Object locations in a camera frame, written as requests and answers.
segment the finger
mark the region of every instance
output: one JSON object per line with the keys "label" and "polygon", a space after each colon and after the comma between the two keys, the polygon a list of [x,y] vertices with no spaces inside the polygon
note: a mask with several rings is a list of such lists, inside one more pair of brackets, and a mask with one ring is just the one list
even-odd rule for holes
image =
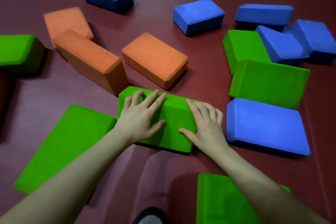
{"label": "finger", "polygon": [[142,90],[138,90],[133,94],[131,106],[136,106],[140,103],[140,97],[145,96],[145,93]]}
{"label": "finger", "polygon": [[147,132],[147,138],[152,137],[161,127],[163,124],[165,124],[165,120],[160,120],[157,123],[155,123]]}
{"label": "finger", "polygon": [[194,104],[195,102],[191,102],[189,99],[187,99],[187,104],[192,112],[192,115],[195,118],[195,122],[197,127],[199,127],[201,125],[201,122],[203,121],[203,117],[199,111],[199,109],[197,108],[197,106],[195,106]]}
{"label": "finger", "polygon": [[128,96],[127,98],[125,98],[125,102],[124,102],[124,109],[127,109],[131,106],[132,103],[132,96]]}
{"label": "finger", "polygon": [[216,113],[217,113],[217,123],[221,126],[222,120],[223,120],[223,113],[217,108],[216,108]]}
{"label": "finger", "polygon": [[209,117],[209,113],[208,113],[208,110],[205,107],[205,105],[202,102],[194,102],[194,104],[197,106],[197,108],[201,112],[201,115],[202,115],[203,119],[205,121],[209,121],[210,117]]}
{"label": "finger", "polygon": [[216,120],[216,110],[215,110],[215,108],[208,103],[203,103],[203,104],[208,109],[210,119],[212,119],[213,121],[217,121]]}
{"label": "finger", "polygon": [[154,112],[162,105],[163,101],[166,99],[166,93],[163,93],[155,102],[148,108],[150,115],[152,116]]}
{"label": "finger", "polygon": [[180,128],[178,131],[180,133],[182,133],[183,135],[185,135],[186,137],[188,137],[189,140],[192,141],[194,144],[198,143],[197,136],[193,132],[191,132],[191,131],[189,131],[185,128]]}
{"label": "finger", "polygon": [[141,105],[145,106],[146,108],[156,99],[159,94],[159,90],[154,90],[145,100],[141,103]]}

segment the hand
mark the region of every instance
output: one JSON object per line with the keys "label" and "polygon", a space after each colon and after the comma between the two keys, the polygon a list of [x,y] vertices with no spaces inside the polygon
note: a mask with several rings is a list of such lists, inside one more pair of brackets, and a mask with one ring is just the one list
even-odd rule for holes
{"label": "hand", "polygon": [[180,128],[179,132],[212,159],[230,149],[221,128],[223,113],[208,103],[191,102],[187,99],[187,104],[195,118],[197,133],[184,128]]}
{"label": "hand", "polygon": [[150,128],[153,114],[166,99],[166,93],[163,93],[152,103],[158,93],[159,91],[155,90],[142,103],[140,103],[140,97],[145,96],[142,90],[125,99],[124,108],[113,130],[117,130],[123,140],[130,145],[151,137],[166,122],[160,120]]}

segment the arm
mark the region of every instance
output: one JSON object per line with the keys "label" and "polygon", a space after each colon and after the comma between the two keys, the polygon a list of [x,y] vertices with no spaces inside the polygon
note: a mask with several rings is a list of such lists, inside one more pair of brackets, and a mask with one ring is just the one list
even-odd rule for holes
{"label": "arm", "polygon": [[197,133],[179,131],[226,171],[263,223],[329,223],[229,147],[221,129],[220,110],[208,103],[187,103]]}
{"label": "arm", "polygon": [[0,224],[74,223],[93,189],[113,161],[131,144],[151,137],[164,120],[151,128],[151,118],[166,94],[158,90],[141,104],[143,91],[125,99],[124,109],[115,127],[99,142],[28,195],[2,218]]}

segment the black shoe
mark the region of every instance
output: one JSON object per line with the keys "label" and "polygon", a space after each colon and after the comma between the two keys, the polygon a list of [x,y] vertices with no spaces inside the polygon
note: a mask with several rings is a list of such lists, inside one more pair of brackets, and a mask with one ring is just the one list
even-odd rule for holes
{"label": "black shoe", "polygon": [[168,218],[161,209],[149,207],[139,213],[132,224],[168,224]]}

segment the maroon floor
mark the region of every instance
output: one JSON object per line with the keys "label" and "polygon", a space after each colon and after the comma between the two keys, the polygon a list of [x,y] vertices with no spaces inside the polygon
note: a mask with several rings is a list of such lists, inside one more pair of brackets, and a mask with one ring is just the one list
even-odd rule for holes
{"label": "maroon floor", "polygon": [[[294,6],[292,22],[325,22],[336,36],[334,0],[213,0],[224,11],[222,27],[193,38],[172,21],[173,7],[196,0],[135,0],[121,16],[84,0],[0,0],[0,34],[34,34],[52,48],[43,13],[79,6],[100,44],[118,56],[121,49],[149,32],[189,57],[188,72],[172,94],[208,102],[225,113],[231,75],[222,39],[234,27],[237,7],[244,3]],[[311,70],[300,113],[312,155],[300,160],[235,148],[292,194],[336,222],[336,68],[304,64]],[[130,81],[154,90],[157,86],[126,65]],[[78,74],[54,51],[43,73],[18,80],[0,137],[0,215],[24,197],[13,184],[70,104],[117,115],[118,99]],[[99,184],[77,223],[129,223],[147,206],[161,207],[171,223],[195,223],[197,174],[223,172],[195,149],[191,156],[131,146]]]}

